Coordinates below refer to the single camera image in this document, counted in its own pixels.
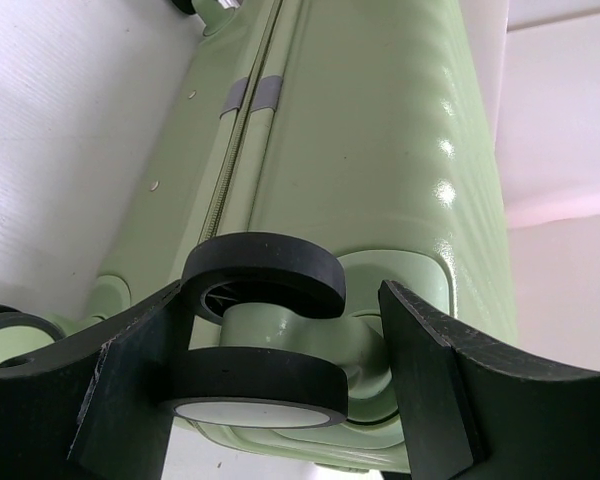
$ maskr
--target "hard shell suitcase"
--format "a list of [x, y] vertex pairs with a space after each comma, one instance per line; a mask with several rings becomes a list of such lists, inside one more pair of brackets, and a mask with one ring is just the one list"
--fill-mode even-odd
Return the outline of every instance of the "hard shell suitcase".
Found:
[[[207, 21], [205, 39], [102, 263], [87, 317], [111, 317], [179, 279], [196, 246], [226, 240], [215, 253], [224, 258], [255, 251], [249, 238], [265, 239], [257, 248], [268, 248], [266, 239], [298, 252], [305, 241], [321, 247], [344, 271], [342, 315], [310, 318], [310, 302], [265, 302], [276, 293], [270, 284], [254, 292], [259, 284], [249, 290], [232, 278], [248, 298], [238, 301], [225, 281], [206, 289], [211, 321], [196, 317], [190, 348], [250, 347], [335, 364], [346, 374], [346, 419], [289, 409], [280, 414], [287, 424], [272, 423], [265, 417], [275, 408], [254, 402], [226, 416], [215, 398], [202, 402], [212, 412], [176, 408], [188, 417], [176, 422], [238, 450], [409, 472], [381, 337], [380, 283], [401, 282], [437, 309], [516, 342], [498, 174], [457, 0], [193, 5]], [[271, 388], [285, 381], [271, 378]], [[316, 428], [291, 428], [307, 426]]]

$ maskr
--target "suitcase wheel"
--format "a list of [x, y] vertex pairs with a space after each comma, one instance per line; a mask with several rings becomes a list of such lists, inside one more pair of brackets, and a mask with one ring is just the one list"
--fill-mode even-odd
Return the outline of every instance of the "suitcase wheel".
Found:
[[214, 237], [189, 254], [183, 298], [218, 325], [241, 303], [269, 303], [308, 318], [336, 318], [345, 307], [344, 269], [330, 252], [295, 237], [246, 232]]
[[325, 360], [256, 347], [178, 354], [165, 405], [188, 420], [249, 428], [318, 428], [347, 418], [347, 377]]
[[[40, 330], [51, 337], [54, 342], [62, 340], [66, 336], [59, 327], [43, 318], [0, 305], [0, 330], [12, 327], [31, 327]], [[29, 358], [25, 353], [0, 362], [0, 368], [15, 367], [27, 362], [29, 362]]]

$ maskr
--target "gray strap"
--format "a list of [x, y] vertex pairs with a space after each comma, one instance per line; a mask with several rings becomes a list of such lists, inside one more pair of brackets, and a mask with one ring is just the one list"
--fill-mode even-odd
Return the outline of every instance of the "gray strap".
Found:
[[270, 75], [260, 79], [258, 88], [251, 104], [251, 111], [271, 108], [274, 111], [278, 108], [278, 99], [282, 90], [282, 77], [280, 75]]
[[244, 94], [247, 91], [247, 84], [249, 83], [249, 77], [241, 78], [236, 80], [231, 88], [229, 89], [229, 95], [222, 106], [220, 117], [225, 113], [229, 113], [232, 110], [240, 110], [242, 101], [244, 100]]

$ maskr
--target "white surface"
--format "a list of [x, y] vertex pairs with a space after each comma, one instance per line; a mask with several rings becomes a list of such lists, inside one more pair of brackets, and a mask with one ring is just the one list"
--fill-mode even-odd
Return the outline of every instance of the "white surface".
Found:
[[497, 156], [511, 227], [600, 214], [600, 14], [508, 35]]
[[378, 472], [353, 475], [277, 457], [237, 452], [199, 434], [176, 428], [171, 433], [162, 480], [382, 480]]
[[600, 0], [511, 0], [509, 28], [561, 21], [600, 12]]
[[520, 341], [600, 370], [600, 216], [510, 233]]
[[160, 0], [0, 0], [0, 302], [79, 314], [199, 31]]
[[329, 416], [313, 410], [255, 402], [188, 403], [178, 406], [176, 412], [189, 420], [233, 427], [306, 428], [329, 421]]

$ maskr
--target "white wall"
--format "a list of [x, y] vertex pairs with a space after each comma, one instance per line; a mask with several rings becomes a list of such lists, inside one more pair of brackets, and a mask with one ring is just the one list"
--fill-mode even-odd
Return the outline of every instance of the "white wall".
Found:
[[511, 0], [509, 29], [600, 13], [600, 0]]
[[520, 341], [600, 370], [600, 216], [510, 232]]
[[497, 157], [511, 227], [600, 214], [600, 14], [507, 35]]

